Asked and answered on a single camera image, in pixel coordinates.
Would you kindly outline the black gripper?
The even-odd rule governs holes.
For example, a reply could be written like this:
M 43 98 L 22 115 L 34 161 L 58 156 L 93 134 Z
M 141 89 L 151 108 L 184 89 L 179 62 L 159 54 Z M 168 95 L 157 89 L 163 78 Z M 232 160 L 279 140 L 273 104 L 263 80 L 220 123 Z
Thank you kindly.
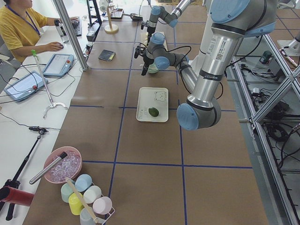
M 148 48 L 143 43 L 139 43 L 139 45 L 135 48 L 134 58 L 137 59 L 139 56 L 141 56 L 144 62 L 141 75 L 146 75 L 149 65 L 152 64 L 152 58 L 147 55 L 147 52 Z
M 156 22 L 146 21 L 141 23 L 141 29 L 143 30 L 145 27 L 147 27 L 148 32 L 155 32 L 156 26 Z

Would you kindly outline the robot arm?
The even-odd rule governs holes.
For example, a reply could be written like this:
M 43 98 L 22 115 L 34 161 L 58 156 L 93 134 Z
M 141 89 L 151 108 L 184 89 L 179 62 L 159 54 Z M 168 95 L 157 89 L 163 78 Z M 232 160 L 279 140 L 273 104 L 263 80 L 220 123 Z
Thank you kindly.
M 177 69 L 190 93 L 186 102 L 178 106 L 177 120 L 183 129 L 197 130 L 219 122 L 221 109 L 215 93 L 226 67 L 244 38 L 262 36 L 274 30 L 278 3 L 275 0 L 212 1 L 206 24 L 212 36 L 203 37 L 208 48 L 203 64 L 197 70 L 193 70 L 184 54 L 166 50 L 164 35 L 156 32 L 158 20 L 176 26 L 189 4 L 190 1 L 182 0 L 171 13 L 163 6 L 154 6 L 149 20 L 142 24 L 148 32 L 147 45 L 137 46 L 135 56 L 143 58 L 143 75 L 151 64 L 159 70 L 170 66 Z
M 146 75 L 149 66 L 154 64 L 158 70 L 166 70 L 174 67 L 178 71 L 182 82 L 189 93 L 192 93 L 198 75 L 192 69 L 185 54 L 173 53 L 172 50 L 166 50 L 164 46 L 165 36 L 162 33 L 154 33 L 147 46 L 140 43 L 135 48 L 134 58 L 141 56 L 143 58 L 142 75 Z

